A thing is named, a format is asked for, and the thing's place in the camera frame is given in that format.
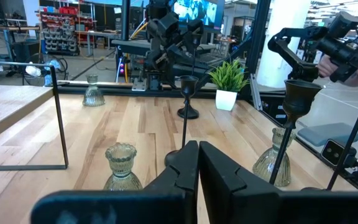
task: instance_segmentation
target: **concrete floor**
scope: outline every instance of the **concrete floor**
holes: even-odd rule
[[[20,41],[23,37],[23,35],[17,36],[16,40]],[[98,61],[101,57],[106,56],[110,52],[112,52],[112,50],[94,49],[94,57],[90,58],[64,56],[64,59],[68,62],[68,79],[77,76],[77,74],[92,66],[94,61]],[[0,34],[0,54],[6,53],[7,50],[3,35]],[[81,54],[86,55],[87,49],[82,48]],[[116,77],[115,70],[115,59],[114,54],[112,54],[102,62],[99,62],[97,67],[91,67],[76,80],[85,81],[87,74],[97,73],[99,75],[99,81],[113,82]],[[315,82],[320,85],[325,85],[326,88],[321,90],[316,96],[310,113],[299,120],[298,130],[308,126],[339,122],[353,126],[358,115],[358,87],[344,86],[340,83],[333,83],[328,79],[318,79],[315,80]],[[19,75],[5,77],[5,73],[0,73],[0,85],[22,85],[22,78]],[[355,142],[353,146],[357,149],[358,157],[358,142]],[[322,150],[322,147],[314,148],[318,151]]]

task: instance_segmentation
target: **screen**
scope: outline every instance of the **screen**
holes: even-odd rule
[[[215,3],[206,0],[178,0],[173,5],[173,11],[179,15],[181,22],[200,19],[204,26],[221,28],[223,6],[220,7]]]

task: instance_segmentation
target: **floor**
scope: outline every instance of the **floor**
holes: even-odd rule
[[[0,172],[0,223],[28,223],[35,202],[58,190],[101,190],[111,175],[106,149],[116,142],[137,149],[132,171],[146,186],[164,170],[166,153],[181,148],[181,98],[105,96],[89,108],[81,95],[60,95],[69,166],[67,170]],[[217,110],[214,100],[194,99],[198,119],[188,121],[186,140],[209,141],[248,170],[272,146],[275,125],[245,101],[233,111]],[[332,170],[297,142],[287,150],[291,184],[282,190],[323,188]],[[54,99],[0,134],[0,165],[63,164]],[[199,189],[198,223],[209,223]],[[338,178],[334,190],[355,190]]]
[[[18,41],[23,38],[23,35],[17,35],[16,37]],[[6,52],[7,50],[3,40],[3,35],[0,34],[0,54],[6,54]],[[97,73],[99,75],[99,81],[101,82],[111,82],[115,80],[116,72],[114,54],[109,57],[105,57],[111,52],[112,50],[107,49],[94,49],[94,57],[85,58],[82,56],[64,56],[64,59],[68,62],[68,79],[77,77],[76,80],[85,81],[87,74]],[[81,54],[86,55],[87,49],[82,48]],[[92,67],[92,65],[101,58],[104,60]],[[79,75],[87,68],[89,68],[89,70]],[[358,87],[348,87],[340,83],[333,83],[327,79],[320,78],[315,80],[315,82],[324,85],[325,89],[318,93],[315,101],[313,102],[311,112],[299,120],[298,129],[307,126],[338,122],[343,122],[353,126],[358,115]],[[19,76],[5,77],[5,74],[1,73],[0,85],[22,85],[22,78]],[[353,146],[358,150],[358,142],[355,142]],[[314,148],[318,151],[322,150],[322,147]]]

